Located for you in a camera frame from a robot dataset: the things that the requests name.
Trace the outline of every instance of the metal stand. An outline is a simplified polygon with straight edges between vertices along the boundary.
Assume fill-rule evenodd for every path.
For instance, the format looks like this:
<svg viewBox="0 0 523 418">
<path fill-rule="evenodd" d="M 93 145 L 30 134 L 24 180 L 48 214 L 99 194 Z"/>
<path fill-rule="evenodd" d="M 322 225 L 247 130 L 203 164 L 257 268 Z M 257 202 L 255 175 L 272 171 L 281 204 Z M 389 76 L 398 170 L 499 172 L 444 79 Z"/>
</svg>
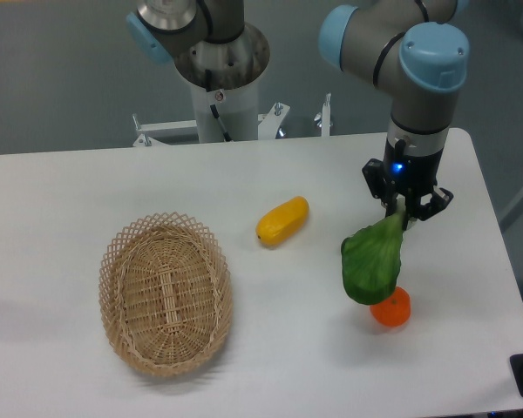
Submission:
<svg viewBox="0 0 523 418">
<path fill-rule="evenodd" d="M 277 102 L 266 115 L 259 115 L 258 138 L 260 140 L 284 138 L 285 133 L 281 125 L 289 114 L 290 106 Z M 195 120 L 180 122 L 167 122 L 163 124 L 142 125 L 138 121 L 138 115 L 132 115 L 138 138 L 133 146 L 158 146 L 179 143 L 178 138 L 193 136 L 198 133 L 198 125 Z M 163 138 L 166 142 L 160 142 L 155 138 Z"/>
<path fill-rule="evenodd" d="M 505 232 L 523 213 L 523 187 L 499 215 L 499 229 Z"/>
</svg>

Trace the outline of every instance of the robotic arm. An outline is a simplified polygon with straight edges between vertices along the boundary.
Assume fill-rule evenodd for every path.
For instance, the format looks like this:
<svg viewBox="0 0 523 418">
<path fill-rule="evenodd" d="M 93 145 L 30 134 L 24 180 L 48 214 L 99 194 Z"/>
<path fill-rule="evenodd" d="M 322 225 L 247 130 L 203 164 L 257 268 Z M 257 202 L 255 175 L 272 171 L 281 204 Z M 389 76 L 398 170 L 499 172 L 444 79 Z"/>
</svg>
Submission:
<svg viewBox="0 0 523 418">
<path fill-rule="evenodd" d="M 466 3 L 382 0 L 367 10 L 339 6 L 320 32 L 319 48 L 327 61 L 393 97 L 384 159 L 371 159 L 363 175 L 386 216 L 404 196 L 404 229 L 412 219 L 443 211 L 453 199 L 438 187 L 436 174 L 466 79 L 469 43 L 444 23 Z M 422 204 L 426 195 L 431 199 Z"/>
<path fill-rule="evenodd" d="M 126 22 L 141 49 L 162 64 L 200 41 L 227 44 L 238 38 L 244 31 L 244 2 L 139 0 Z"/>
<path fill-rule="evenodd" d="M 154 62 L 174 60 L 191 89 L 201 143 L 258 137 L 257 82 L 269 45 L 244 22 L 243 0 L 139 0 L 126 22 Z"/>
</svg>

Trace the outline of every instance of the orange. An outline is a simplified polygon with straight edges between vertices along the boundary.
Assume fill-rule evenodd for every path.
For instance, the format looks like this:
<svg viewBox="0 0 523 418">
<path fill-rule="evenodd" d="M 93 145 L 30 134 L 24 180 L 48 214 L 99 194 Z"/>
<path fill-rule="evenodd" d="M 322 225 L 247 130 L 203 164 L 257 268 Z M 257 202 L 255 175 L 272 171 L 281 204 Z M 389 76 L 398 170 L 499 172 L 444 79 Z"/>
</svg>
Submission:
<svg viewBox="0 0 523 418">
<path fill-rule="evenodd" d="M 370 306 L 370 312 L 380 324 L 399 327 L 411 317 L 411 297 L 404 289 L 396 287 L 392 296 Z"/>
</svg>

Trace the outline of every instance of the wicker basket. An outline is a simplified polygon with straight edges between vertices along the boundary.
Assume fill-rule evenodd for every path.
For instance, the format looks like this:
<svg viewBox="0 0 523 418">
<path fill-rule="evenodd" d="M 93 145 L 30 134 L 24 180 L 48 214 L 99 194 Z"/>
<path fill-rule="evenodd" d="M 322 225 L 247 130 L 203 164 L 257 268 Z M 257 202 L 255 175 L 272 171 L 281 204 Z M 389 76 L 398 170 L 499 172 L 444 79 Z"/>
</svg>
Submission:
<svg viewBox="0 0 523 418">
<path fill-rule="evenodd" d="M 186 215 L 155 214 L 108 246 L 99 302 L 122 360 L 156 376 L 197 368 L 221 347 L 233 303 L 225 258 L 208 228 Z"/>
</svg>

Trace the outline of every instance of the green leafy vegetable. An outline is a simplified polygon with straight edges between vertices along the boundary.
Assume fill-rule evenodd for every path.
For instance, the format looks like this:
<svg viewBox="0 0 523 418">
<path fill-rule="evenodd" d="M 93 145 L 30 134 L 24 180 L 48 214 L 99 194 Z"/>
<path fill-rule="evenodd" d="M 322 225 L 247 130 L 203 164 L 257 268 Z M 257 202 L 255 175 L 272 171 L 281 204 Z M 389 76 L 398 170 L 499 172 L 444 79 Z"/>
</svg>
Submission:
<svg viewBox="0 0 523 418">
<path fill-rule="evenodd" d="M 402 213 L 388 216 L 343 241 L 343 286 L 351 299 L 376 305 L 393 294 L 401 270 L 402 243 Z"/>
</svg>

